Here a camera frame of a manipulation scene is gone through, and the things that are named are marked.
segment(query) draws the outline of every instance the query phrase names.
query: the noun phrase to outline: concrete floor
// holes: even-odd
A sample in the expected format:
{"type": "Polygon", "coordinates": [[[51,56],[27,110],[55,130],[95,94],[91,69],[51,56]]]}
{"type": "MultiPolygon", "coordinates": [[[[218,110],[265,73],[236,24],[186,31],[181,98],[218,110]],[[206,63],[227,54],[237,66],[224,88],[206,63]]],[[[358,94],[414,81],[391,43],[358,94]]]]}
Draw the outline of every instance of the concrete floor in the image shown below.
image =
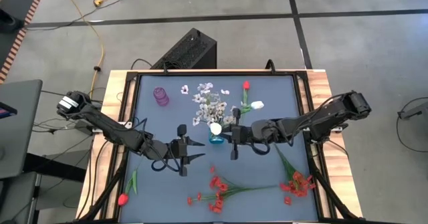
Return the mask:
{"type": "MultiPolygon", "coordinates": [[[[84,13],[94,8],[92,0],[76,1],[84,13]]],[[[300,13],[428,8],[428,0],[296,0],[296,3],[300,13]]],[[[291,13],[291,9],[288,0],[124,0],[88,19],[248,13],[291,13]]],[[[77,17],[69,0],[41,0],[32,23],[71,21],[77,17]]],[[[363,215],[374,221],[426,223],[427,154],[411,152],[399,144],[395,119],[406,102],[428,96],[428,15],[301,21],[313,68],[327,70],[333,93],[362,92],[373,109],[366,120],[350,122],[344,131],[363,215]]],[[[136,58],[154,63],[192,27],[218,41],[218,68],[262,68],[269,58],[277,68],[304,68],[292,19],[106,25],[96,27],[106,45],[106,59],[96,87],[106,85],[110,70],[128,69],[136,58]]],[[[7,82],[39,78],[44,90],[87,92],[92,67],[99,55],[98,40],[88,27],[29,31],[7,82]]],[[[103,90],[97,90],[94,98],[101,100],[103,95],[103,90]]],[[[43,94],[37,120],[55,118],[59,98],[43,94]]],[[[401,124],[406,143],[428,150],[428,134],[423,129],[426,120],[415,117],[401,124]]],[[[83,138],[83,134],[74,130],[55,135],[35,133],[29,151],[57,154],[83,138]]],[[[75,150],[88,147],[89,142],[75,150]]],[[[70,158],[79,159],[78,154],[70,158]]],[[[64,200],[69,194],[64,191],[61,195],[58,191],[55,198],[64,200]]],[[[65,208],[45,211],[40,223],[52,223],[59,220],[58,216],[69,217],[75,212],[65,208]]]]}

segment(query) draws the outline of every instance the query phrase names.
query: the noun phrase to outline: purple glass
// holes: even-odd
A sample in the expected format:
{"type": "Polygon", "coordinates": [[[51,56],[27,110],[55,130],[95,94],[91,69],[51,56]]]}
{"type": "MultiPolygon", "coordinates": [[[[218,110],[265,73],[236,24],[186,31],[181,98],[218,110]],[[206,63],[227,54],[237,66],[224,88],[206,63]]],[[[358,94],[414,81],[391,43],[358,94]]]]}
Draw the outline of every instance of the purple glass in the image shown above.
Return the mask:
{"type": "Polygon", "coordinates": [[[162,87],[156,87],[153,90],[153,96],[159,106],[166,106],[169,103],[167,93],[162,87]]]}

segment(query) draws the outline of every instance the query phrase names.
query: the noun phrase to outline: black speaker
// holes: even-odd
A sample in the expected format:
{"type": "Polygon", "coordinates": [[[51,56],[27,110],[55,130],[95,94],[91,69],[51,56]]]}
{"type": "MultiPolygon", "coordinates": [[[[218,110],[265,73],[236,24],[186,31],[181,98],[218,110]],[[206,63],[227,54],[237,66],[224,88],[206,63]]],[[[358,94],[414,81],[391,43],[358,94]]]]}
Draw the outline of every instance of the black speaker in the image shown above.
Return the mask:
{"type": "Polygon", "coordinates": [[[192,28],[151,69],[165,68],[216,69],[217,41],[192,28]]]}

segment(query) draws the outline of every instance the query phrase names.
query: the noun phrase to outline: blue vase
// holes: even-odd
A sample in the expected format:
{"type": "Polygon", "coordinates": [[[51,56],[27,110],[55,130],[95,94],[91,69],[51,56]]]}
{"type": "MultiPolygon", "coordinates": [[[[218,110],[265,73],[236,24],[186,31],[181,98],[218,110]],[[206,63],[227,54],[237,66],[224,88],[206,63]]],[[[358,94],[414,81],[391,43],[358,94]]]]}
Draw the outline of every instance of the blue vase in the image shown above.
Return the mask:
{"type": "Polygon", "coordinates": [[[223,144],[223,142],[225,142],[225,139],[211,133],[209,128],[208,128],[208,140],[211,144],[223,144]]]}

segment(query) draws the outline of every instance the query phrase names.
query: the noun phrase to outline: table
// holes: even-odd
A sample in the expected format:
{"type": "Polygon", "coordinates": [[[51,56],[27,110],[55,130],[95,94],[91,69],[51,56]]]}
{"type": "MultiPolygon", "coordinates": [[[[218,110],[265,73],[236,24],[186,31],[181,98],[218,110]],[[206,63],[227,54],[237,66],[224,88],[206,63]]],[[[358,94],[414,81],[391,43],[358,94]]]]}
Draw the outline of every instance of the table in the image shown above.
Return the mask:
{"type": "MultiPolygon", "coordinates": [[[[270,71],[270,70],[171,70],[176,72],[260,72],[260,71],[270,71]]],[[[141,70],[138,71],[140,73],[144,72],[162,72],[162,70],[141,70]]],[[[114,70],[111,71],[110,77],[108,80],[108,84],[106,87],[106,94],[104,96],[102,112],[107,116],[117,120],[119,118],[120,106],[122,94],[124,91],[127,70],[114,70]]],[[[325,99],[331,96],[330,86],[328,84],[328,79],[326,72],[324,70],[306,70],[308,82],[310,86],[310,91],[312,95],[312,101],[314,107],[318,107],[325,99]]],[[[129,82],[130,93],[133,93],[135,88],[134,82],[129,82]]],[[[303,89],[303,84],[300,84],[300,91],[303,100],[303,106],[305,112],[308,111],[309,105],[306,101],[305,91],[303,89]]],[[[124,99],[126,102],[124,105],[124,118],[128,118],[131,112],[131,104],[133,100],[133,95],[129,94],[124,99]]],[[[333,134],[330,137],[331,140],[338,143],[342,147],[344,147],[344,142],[341,134],[333,134]]],[[[105,142],[104,137],[102,135],[97,135],[94,138],[94,147],[92,152],[92,166],[88,168],[92,168],[92,174],[95,172],[95,160],[100,151],[101,146],[105,142]]],[[[97,199],[101,192],[104,190],[106,185],[106,179],[108,175],[108,169],[110,166],[110,157],[112,156],[113,145],[108,144],[103,148],[102,153],[100,153],[100,160],[98,163],[97,170],[97,181],[94,192],[92,192],[92,188],[89,188],[89,172],[86,172],[84,187],[82,189],[82,195],[79,202],[78,213],[84,206],[84,201],[86,200],[86,196],[90,197],[93,195],[94,199],[97,199]]],[[[122,147],[118,151],[117,160],[120,160],[122,157],[122,147]]],[[[336,194],[340,197],[342,202],[355,214],[361,216],[360,205],[358,202],[358,197],[356,195],[356,190],[354,186],[354,181],[352,178],[352,173],[350,171],[349,161],[346,155],[339,149],[337,149],[333,145],[325,144],[324,145],[324,156],[326,159],[326,166],[328,170],[328,176],[330,179],[330,184],[332,188],[335,190],[336,194]]],[[[117,168],[119,161],[116,161],[115,166],[117,168]]],[[[328,210],[328,204],[326,200],[326,195],[324,191],[320,190],[322,209],[325,217],[330,216],[330,212],[328,210]]],[[[109,218],[113,216],[115,198],[117,197],[117,188],[112,191],[110,196],[110,201],[108,202],[108,206],[106,208],[105,217],[109,218]]],[[[84,207],[83,213],[88,211],[89,205],[84,207]]]]}

